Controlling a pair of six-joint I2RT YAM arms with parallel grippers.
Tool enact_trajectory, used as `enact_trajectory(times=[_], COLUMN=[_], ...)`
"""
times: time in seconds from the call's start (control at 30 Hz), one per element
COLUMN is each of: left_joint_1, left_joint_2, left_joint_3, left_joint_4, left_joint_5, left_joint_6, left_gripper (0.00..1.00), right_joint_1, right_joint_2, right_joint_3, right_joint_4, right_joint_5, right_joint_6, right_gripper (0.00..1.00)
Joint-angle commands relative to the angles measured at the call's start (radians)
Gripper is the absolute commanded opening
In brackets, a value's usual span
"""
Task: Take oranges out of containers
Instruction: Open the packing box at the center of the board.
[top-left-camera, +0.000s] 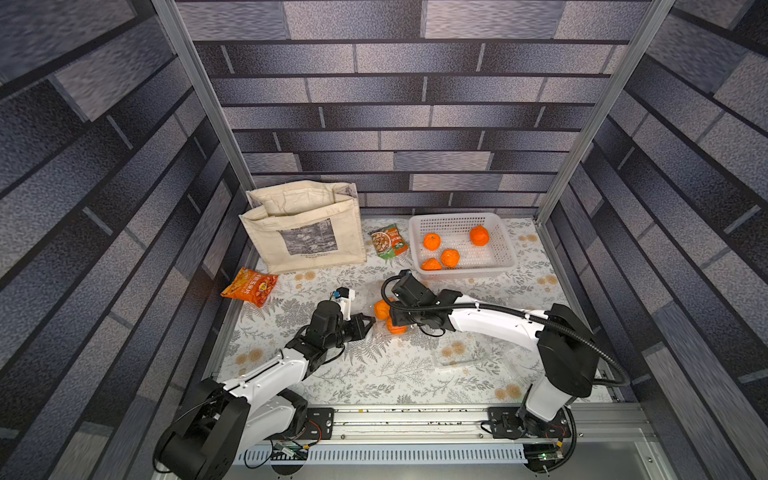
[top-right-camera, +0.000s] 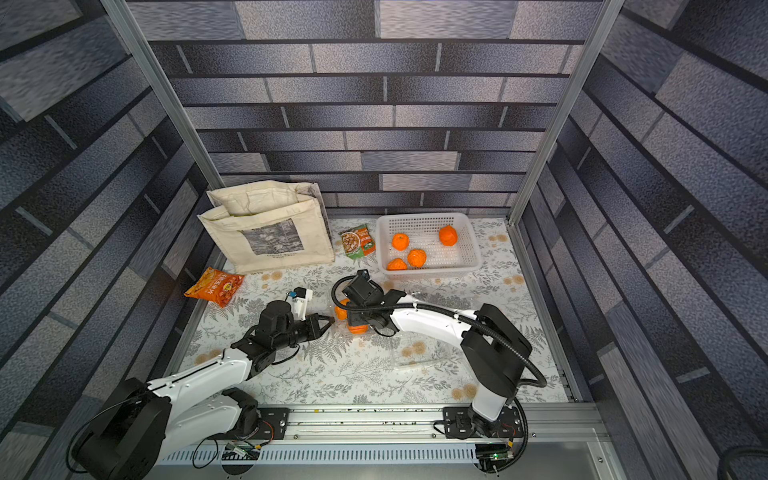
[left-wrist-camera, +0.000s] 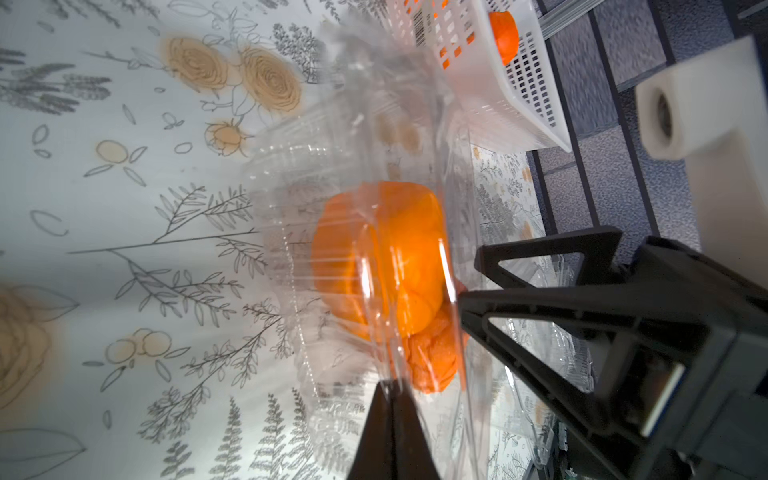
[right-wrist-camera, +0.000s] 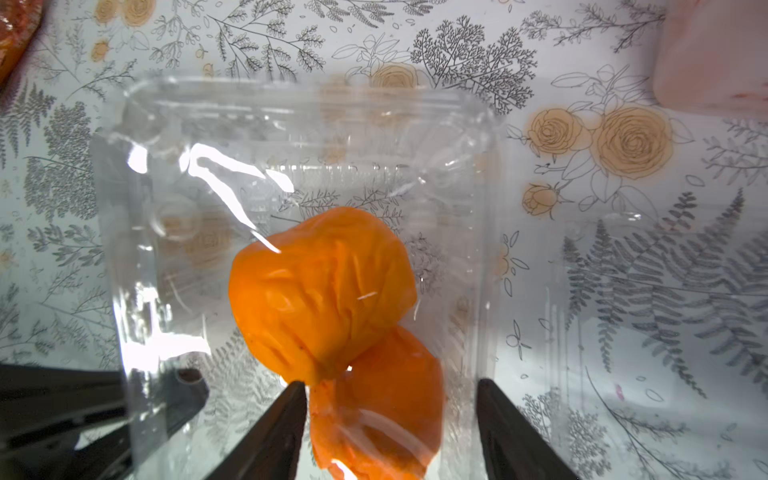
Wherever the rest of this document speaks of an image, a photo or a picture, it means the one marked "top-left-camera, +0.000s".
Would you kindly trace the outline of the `clear clamshell container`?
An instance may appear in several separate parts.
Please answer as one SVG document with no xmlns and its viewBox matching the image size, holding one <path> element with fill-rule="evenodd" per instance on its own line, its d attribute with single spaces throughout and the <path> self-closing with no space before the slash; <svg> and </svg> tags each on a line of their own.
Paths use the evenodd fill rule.
<svg viewBox="0 0 768 480">
<path fill-rule="evenodd" d="M 388 335 L 394 338 L 405 337 L 413 332 L 410 325 L 396 326 L 393 321 L 390 306 L 381 298 L 374 298 L 373 294 L 361 296 L 361 312 L 374 319 L 374 332 L 379 335 Z"/>
<path fill-rule="evenodd" d="M 471 333 L 451 333 L 438 338 L 437 347 L 432 352 L 432 361 L 440 374 L 499 372 L 489 341 L 482 335 Z"/>
</svg>

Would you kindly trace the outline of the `orange fruit five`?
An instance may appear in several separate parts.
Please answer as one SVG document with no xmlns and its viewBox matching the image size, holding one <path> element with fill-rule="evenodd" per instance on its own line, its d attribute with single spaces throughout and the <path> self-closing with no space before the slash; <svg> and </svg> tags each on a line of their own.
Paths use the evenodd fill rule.
<svg viewBox="0 0 768 480">
<path fill-rule="evenodd" d="M 390 305 L 385 300 L 380 300 L 374 305 L 374 315 L 377 320 L 386 321 L 391 318 Z"/>
</svg>

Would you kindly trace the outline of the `orange fruit six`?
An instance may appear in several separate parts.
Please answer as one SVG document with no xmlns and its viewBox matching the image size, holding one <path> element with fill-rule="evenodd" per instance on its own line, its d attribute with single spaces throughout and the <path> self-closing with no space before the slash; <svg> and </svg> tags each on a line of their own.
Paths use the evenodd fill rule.
<svg viewBox="0 0 768 480">
<path fill-rule="evenodd" d="M 408 326 L 396 326 L 391 318 L 386 320 L 387 330 L 393 335 L 402 335 L 409 329 Z"/>
</svg>

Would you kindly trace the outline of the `orange fruit two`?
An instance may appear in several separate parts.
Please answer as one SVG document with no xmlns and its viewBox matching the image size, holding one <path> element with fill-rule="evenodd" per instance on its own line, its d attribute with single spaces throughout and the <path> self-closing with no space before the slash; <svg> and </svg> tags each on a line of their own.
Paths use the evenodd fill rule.
<svg viewBox="0 0 768 480">
<path fill-rule="evenodd" d="M 436 258 L 429 258 L 421 265 L 421 269 L 424 271 L 438 271 L 442 270 L 443 266 Z"/>
</svg>

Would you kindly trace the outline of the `orange fruit four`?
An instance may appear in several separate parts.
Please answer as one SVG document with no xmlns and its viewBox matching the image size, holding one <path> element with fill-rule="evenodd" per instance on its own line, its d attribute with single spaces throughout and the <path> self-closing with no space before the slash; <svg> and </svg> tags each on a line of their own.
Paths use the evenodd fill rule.
<svg viewBox="0 0 768 480">
<path fill-rule="evenodd" d="M 456 268 L 460 260 L 461 260 L 461 255 L 455 249 L 445 249 L 440 256 L 441 264 L 448 269 Z"/>
</svg>

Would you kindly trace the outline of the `orange fruit three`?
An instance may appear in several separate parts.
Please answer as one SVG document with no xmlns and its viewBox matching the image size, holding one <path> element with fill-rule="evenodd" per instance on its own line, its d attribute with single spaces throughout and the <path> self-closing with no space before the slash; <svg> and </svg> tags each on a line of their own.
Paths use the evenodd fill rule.
<svg viewBox="0 0 768 480">
<path fill-rule="evenodd" d="M 437 251 L 441 247 L 441 237 L 434 232 L 427 233 L 422 241 L 422 245 L 426 250 Z"/>
</svg>

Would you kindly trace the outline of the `orange fruit one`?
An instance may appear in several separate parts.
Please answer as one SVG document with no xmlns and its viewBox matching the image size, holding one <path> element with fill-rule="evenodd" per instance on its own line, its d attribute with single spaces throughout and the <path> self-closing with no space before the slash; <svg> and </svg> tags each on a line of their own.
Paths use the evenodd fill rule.
<svg viewBox="0 0 768 480">
<path fill-rule="evenodd" d="M 489 243 L 490 234 L 484 226 L 478 225 L 470 230 L 469 238 L 474 246 L 482 247 Z"/>
</svg>

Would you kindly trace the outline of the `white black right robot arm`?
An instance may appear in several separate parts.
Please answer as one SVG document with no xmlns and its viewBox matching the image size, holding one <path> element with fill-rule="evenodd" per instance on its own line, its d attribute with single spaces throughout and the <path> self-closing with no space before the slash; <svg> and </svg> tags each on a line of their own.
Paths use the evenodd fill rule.
<svg viewBox="0 0 768 480">
<path fill-rule="evenodd" d="M 488 420 L 494 437 L 563 439 L 574 433 L 569 406 L 591 396 L 599 355 L 592 335 L 569 307 L 555 303 L 548 310 L 520 310 L 455 290 L 435 294 L 408 270 L 386 279 L 381 296 L 398 326 L 482 334 L 539 356 L 543 372 L 516 412 Z"/>
</svg>

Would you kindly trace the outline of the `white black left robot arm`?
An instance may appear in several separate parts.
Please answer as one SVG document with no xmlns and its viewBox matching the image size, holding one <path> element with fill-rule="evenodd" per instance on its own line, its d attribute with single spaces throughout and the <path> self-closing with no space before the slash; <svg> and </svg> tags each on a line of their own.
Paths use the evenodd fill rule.
<svg viewBox="0 0 768 480">
<path fill-rule="evenodd" d="M 179 479 L 222 479 L 237 456 L 278 434 L 296 435 L 307 402 L 288 388 L 329 362 L 328 351 L 366 338 L 376 319 L 348 299 L 323 300 L 276 356 L 241 377 L 193 387 L 183 412 L 156 443 L 153 468 Z"/>
</svg>

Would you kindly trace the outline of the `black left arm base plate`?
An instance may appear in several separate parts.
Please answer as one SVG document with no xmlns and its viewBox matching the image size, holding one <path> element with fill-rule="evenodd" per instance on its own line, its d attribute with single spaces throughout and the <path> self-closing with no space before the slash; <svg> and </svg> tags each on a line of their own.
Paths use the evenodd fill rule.
<svg viewBox="0 0 768 480">
<path fill-rule="evenodd" d="M 288 427 L 287 436 L 290 439 L 310 442 L 330 440 L 333 435 L 335 413 L 336 410 L 329 407 L 297 409 Z"/>
</svg>

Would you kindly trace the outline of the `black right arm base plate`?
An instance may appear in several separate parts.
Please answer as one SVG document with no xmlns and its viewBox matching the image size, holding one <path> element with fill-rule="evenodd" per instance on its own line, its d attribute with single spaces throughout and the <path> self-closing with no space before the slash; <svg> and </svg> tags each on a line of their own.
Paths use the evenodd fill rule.
<svg viewBox="0 0 768 480">
<path fill-rule="evenodd" d="M 544 421 L 527 413 L 519 413 L 518 406 L 497 406 L 487 409 L 488 419 L 483 428 L 494 439 L 556 439 L 563 440 L 573 435 L 573 420 L 570 412 L 561 408 L 550 421 Z"/>
</svg>

